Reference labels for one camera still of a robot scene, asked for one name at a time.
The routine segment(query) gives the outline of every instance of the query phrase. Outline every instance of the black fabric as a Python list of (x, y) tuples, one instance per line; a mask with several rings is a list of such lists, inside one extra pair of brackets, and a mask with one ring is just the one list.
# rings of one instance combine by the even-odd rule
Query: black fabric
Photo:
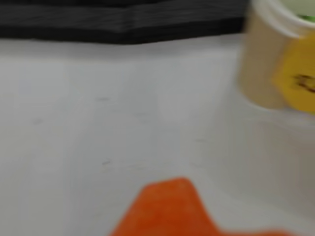
[(236, 33), (249, 0), (124, 0), (132, 4), (120, 7), (27, 1), (32, 4), (0, 5), (0, 37), (135, 44)]

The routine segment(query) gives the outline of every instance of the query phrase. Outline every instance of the orange foam piece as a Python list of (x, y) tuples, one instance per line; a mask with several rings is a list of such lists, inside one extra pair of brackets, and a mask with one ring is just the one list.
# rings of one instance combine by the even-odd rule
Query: orange foam piece
[(208, 217), (193, 184), (178, 178), (146, 186), (111, 236), (288, 236), (224, 233)]

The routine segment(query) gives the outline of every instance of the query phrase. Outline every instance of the beige cup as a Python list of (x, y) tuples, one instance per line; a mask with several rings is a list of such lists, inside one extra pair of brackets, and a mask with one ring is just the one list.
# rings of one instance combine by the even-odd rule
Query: beige cup
[(297, 14), (315, 15), (315, 0), (253, 0), (239, 84), (253, 103), (268, 109), (287, 106), (272, 75), (289, 43), (315, 29)]

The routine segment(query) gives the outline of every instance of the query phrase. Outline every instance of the yellow label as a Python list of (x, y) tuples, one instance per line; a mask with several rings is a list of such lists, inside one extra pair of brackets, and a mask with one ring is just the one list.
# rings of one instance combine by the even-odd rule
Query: yellow label
[(293, 108), (315, 113), (315, 33), (290, 43), (273, 82)]

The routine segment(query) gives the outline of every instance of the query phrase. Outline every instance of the orange object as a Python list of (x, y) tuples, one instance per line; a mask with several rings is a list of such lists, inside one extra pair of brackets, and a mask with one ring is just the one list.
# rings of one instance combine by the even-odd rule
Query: orange object
[(179, 178), (146, 186), (111, 236), (288, 236), (229, 234), (209, 219), (193, 184)]

